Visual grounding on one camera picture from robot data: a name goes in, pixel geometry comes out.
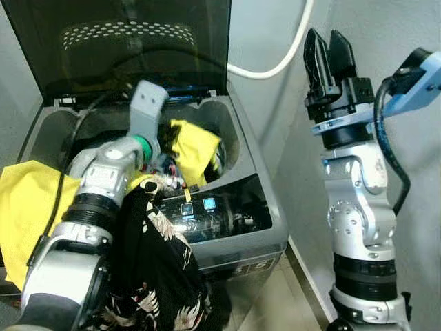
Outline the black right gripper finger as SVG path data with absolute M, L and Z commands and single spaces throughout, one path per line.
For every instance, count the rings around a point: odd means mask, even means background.
M 346 78 L 356 78 L 355 54 L 349 40 L 339 30 L 332 30 L 329 46 L 331 75 L 337 84 Z
M 333 94 L 335 88 L 327 59 L 327 42 L 314 28 L 305 39 L 305 69 L 309 80 L 310 95 Z

